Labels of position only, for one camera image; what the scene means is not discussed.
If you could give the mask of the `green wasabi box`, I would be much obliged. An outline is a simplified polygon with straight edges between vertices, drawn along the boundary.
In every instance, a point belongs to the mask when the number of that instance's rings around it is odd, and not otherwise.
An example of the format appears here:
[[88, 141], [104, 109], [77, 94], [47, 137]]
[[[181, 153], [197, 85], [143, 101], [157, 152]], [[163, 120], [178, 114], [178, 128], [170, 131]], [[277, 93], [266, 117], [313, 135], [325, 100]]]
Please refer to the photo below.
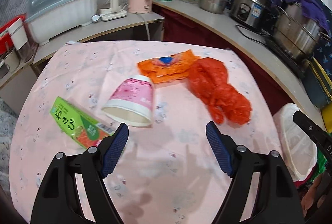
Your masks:
[[97, 121], [61, 97], [50, 110], [59, 128], [83, 148], [97, 147], [103, 138], [112, 136], [115, 129]]

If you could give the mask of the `pink paper cup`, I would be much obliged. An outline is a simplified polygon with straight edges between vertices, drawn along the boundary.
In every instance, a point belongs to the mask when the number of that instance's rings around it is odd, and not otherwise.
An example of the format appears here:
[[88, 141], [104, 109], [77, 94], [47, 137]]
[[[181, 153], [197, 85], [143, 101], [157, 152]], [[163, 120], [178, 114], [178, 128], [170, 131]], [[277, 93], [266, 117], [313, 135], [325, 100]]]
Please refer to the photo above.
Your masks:
[[133, 127], [152, 125], [154, 86], [144, 75], [125, 79], [113, 92], [101, 111], [111, 119]]

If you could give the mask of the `red plastic bag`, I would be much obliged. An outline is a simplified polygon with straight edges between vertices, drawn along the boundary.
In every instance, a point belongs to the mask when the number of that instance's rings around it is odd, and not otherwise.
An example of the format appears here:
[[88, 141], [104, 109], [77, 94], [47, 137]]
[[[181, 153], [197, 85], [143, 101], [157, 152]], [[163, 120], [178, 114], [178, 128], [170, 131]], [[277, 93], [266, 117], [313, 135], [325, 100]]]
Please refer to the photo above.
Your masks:
[[250, 101], [228, 82], [225, 64], [217, 59], [198, 59], [188, 70], [191, 91], [202, 100], [217, 124], [224, 119], [243, 125], [250, 121]]

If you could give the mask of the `orange snack wrapper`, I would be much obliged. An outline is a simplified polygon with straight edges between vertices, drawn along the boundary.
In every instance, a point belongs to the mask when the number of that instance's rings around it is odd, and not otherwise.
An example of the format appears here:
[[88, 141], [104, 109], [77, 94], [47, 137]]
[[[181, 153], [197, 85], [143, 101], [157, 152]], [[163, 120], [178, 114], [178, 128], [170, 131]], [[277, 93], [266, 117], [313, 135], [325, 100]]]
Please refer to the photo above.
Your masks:
[[141, 75], [147, 76], [154, 84], [181, 80], [188, 77], [188, 70], [200, 56], [192, 50], [166, 57], [151, 58], [141, 61], [137, 67]]

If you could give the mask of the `white bin liner bag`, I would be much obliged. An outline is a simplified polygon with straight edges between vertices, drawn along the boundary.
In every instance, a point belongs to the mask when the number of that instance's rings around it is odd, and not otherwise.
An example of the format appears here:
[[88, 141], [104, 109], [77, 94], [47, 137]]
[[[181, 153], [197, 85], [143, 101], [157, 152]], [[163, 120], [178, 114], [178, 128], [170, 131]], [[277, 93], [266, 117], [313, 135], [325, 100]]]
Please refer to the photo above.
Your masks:
[[288, 103], [273, 115], [283, 160], [294, 182], [305, 181], [317, 163], [317, 146], [293, 122], [293, 115], [299, 110], [296, 104]]

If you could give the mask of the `stacked teal yellow basins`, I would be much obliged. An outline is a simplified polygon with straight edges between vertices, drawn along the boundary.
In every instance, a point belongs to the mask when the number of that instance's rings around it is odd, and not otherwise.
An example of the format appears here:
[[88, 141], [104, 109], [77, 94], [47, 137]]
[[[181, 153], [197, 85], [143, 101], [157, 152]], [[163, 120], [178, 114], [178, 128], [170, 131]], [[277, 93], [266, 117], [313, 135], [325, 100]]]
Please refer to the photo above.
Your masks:
[[302, 83], [317, 108], [322, 109], [331, 103], [331, 79], [315, 58], [309, 61]]

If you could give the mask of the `black induction cooker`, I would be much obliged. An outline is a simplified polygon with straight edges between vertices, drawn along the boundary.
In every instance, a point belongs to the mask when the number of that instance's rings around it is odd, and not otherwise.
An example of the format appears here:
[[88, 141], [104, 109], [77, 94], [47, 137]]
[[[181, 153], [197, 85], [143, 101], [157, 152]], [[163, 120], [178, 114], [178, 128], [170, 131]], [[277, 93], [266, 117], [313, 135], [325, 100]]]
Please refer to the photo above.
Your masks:
[[303, 79], [308, 67], [308, 61], [305, 58], [294, 59], [287, 51], [285, 51], [279, 43], [271, 36], [263, 37], [265, 47], [267, 47], [274, 55], [276, 55], [299, 79]]

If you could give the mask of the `large steel steamer pot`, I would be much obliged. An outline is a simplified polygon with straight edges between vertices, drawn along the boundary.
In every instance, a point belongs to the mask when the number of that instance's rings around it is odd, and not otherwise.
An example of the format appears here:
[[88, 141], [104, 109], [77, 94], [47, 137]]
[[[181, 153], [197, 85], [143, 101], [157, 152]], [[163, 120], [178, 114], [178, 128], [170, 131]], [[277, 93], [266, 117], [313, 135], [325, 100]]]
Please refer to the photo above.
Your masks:
[[319, 41], [331, 41], [331, 37], [314, 19], [302, 14], [302, 5], [290, 3], [286, 8], [275, 5], [277, 22], [273, 30], [275, 42], [296, 63], [303, 64], [309, 59]]

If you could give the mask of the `purple towel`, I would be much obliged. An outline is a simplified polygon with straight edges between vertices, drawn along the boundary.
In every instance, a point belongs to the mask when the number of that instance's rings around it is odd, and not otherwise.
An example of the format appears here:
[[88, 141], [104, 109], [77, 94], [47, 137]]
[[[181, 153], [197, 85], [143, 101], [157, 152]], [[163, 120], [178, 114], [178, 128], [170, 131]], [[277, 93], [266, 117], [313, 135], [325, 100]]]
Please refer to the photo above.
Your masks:
[[283, 1], [285, 1], [287, 4], [294, 2], [300, 3], [302, 5], [302, 15], [304, 17], [317, 22], [319, 26], [326, 32], [329, 31], [326, 15], [315, 0], [273, 0], [272, 6], [279, 6]]

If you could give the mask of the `steel rice cooker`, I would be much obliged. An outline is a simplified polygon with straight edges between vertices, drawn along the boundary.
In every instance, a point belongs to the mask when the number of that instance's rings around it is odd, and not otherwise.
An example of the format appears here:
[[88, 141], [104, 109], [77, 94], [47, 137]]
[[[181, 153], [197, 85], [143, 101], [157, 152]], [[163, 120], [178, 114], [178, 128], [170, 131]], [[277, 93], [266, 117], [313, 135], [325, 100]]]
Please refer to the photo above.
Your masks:
[[233, 0], [229, 16], [242, 25], [259, 31], [270, 7], [271, 0]]

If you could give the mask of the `red plastic basket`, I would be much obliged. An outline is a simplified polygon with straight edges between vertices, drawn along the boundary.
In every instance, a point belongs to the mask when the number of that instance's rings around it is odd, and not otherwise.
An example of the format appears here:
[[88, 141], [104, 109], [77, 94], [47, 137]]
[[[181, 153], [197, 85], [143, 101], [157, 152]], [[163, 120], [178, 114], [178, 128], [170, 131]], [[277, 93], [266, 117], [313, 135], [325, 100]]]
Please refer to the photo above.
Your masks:
[[18, 19], [22, 19], [22, 21], [24, 21], [26, 19], [26, 15], [17, 15], [1, 27], [1, 34], [4, 33], [4, 35], [1, 35], [0, 37], [0, 55], [5, 54], [8, 51], [7, 49], [10, 50], [11, 48], [13, 48], [14, 44], [11, 40], [10, 34], [6, 30]]

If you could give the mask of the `small steel pot with lid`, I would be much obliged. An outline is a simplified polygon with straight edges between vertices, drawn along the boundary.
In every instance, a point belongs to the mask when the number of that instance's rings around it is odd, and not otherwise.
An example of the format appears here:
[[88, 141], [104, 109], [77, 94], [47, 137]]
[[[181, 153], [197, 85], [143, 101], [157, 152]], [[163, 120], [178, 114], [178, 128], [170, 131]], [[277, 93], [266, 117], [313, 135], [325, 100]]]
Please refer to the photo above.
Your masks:
[[228, 0], [199, 0], [199, 7], [207, 12], [221, 14], [223, 13]]

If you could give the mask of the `white dish box grey lid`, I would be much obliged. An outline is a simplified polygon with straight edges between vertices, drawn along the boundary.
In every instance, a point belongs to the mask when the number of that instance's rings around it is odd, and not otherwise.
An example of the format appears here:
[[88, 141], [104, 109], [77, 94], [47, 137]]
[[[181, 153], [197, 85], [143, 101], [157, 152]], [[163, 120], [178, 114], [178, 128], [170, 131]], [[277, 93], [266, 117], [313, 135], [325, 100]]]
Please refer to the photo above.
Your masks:
[[97, 13], [97, 0], [28, 0], [26, 24], [41, 46], [67, 30], [85, 26]]

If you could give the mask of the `white glass kettle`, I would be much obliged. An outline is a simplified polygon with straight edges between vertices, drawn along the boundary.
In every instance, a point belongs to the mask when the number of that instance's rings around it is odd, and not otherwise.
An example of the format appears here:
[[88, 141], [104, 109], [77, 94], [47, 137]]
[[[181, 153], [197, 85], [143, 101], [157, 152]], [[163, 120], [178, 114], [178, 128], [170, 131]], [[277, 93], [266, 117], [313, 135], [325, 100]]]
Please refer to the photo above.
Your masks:
[[97, 7], [102, 21], [111, 21], [127, 15], [122, 0], [97, 0]]

